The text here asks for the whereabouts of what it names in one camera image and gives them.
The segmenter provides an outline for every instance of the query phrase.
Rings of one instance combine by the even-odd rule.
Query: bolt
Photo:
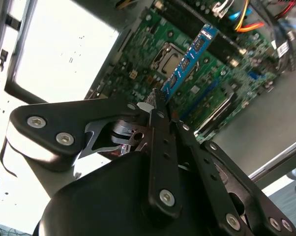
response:
[[[136,107],[133,104],[131,104],[131,103],[128,103],[127,104],[127,107],[130,108],[130,109],[132,109],[132,110],[135,110],[136,109]]]
[[[270,224],[278,231],[281,231],[280,225],[274,218],[269,218]]]
[[[27,124],[33,128],[40,129],[46,125],[46,122],[41,117],[30,117],[27,119]]]
[[[146,21],[150,21],[152,19],[151,15],[146,16]]]
[[[56,141],[62,145],[70,146],[74,143],[74,137],[71,134],[61,132],[56,135]]]
[[[183,129],[185,129],[186,131],[189,130],[189,127],[186,124],[183,124]]]
[[[175,198],[169,190],[167,190],[167,189],[161,190],[159,197],[160,197],[160,200],[168,207],[174,206]]]
[[[292,227],[290,226],[290,224],[286,220],[282,219],[281,222],[287,230],[289,230],[290,232],[293,231]]]
[[[214,149],[214,150],[217,150],[217,147],[215,146],[215,144],[209,144],[209,146]]]
[[[240,222],[236,219],[236,217],[230,213],[226,215],[226,220],[228,224],[236,231],[241,229]]]
[[[158,116],[160,116],[161,118],[164,118],[164,114],[162,112],[157,112]]]

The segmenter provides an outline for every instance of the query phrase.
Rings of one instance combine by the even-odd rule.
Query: blue cable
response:
[[[248,9],[246,10],[245,15],[248,16],[249,14],[251,14],[251,12],[252,12],[252,10],[251,10],[250,8],[248,8]],[[232,20],[232,21],[235,21],[235,20],[238,18],[238,16],[240,15],[240,13],[241,13],[241,12],[239,11],[239,12],[237,12],[237,13],[235,13],[235,14],[229,16],[229,19]]]
[[[296,29],[296,25],[290,25],[290,24],[288,24],[288,23],[280,23],[282,26],[284,26],[284,27],[292,27],[292,28],[294,28],[294,29]]]

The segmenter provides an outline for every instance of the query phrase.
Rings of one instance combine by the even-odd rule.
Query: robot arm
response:
[[[196,141],[156,89],[141,109],[123,98],[19,107],[6,138],[58,172],[92,153],[130,147],[56,193],[36,235],[296,236],[217,144]]]

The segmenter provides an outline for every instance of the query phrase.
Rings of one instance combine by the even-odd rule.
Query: hole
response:
[[[214,176],[214,175],[210,175],[210,177],[214,180],[214,181],[217,181],[217,177]]]
[[[163,154],[163,157],[164,157],[164,158],[167,158],[167,159],[170,159],[170,156],[169,156],[167,153],[164,153],[164,154]]]
[[[238,215],[243,215],[244,214],[244,204],[241,201],[241,199],[235,193],[229,193],[229,196],[233,202],[233,205],[235,205]]]
[[[142,139],[143,137],[144,137],[144,134],[143,133],[136,133],[134,135],[134,140],[135,141],[138,141],[138,140]]]

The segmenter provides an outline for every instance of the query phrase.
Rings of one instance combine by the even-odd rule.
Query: metal bracket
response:
[[[212,160],[212,156],[201,149],[193,132],[183,122],[177,122],[177,141],[180,164],[187,161],[191,171],[199,175],[200,184],[204,188],[206,201],[210,206],[208,212],[208,224],[214,224],[219,235],[253,235],[246,224],[242,221],[237,210],[224,187],[219,172]]]
[[[229,193],[236,194],[243,203],[246,223],[254,235],[279,236],[284,233],[296,236],[293,223],[217,144],[205,141],[201,147],[214,157],[215,164],[227,175],[228,182],[225,187]]]
[[[141,113],[123,97],[22,106],[11,113],[6,137],[19,152],[50,170],[62,171],[79,156],[99,151],[85,143],[85,132],[93,132],[93,143],[88,140],[93,145],[106,124],[134,121]],[[64,142],[57,139],[59,133],[67,134]]]

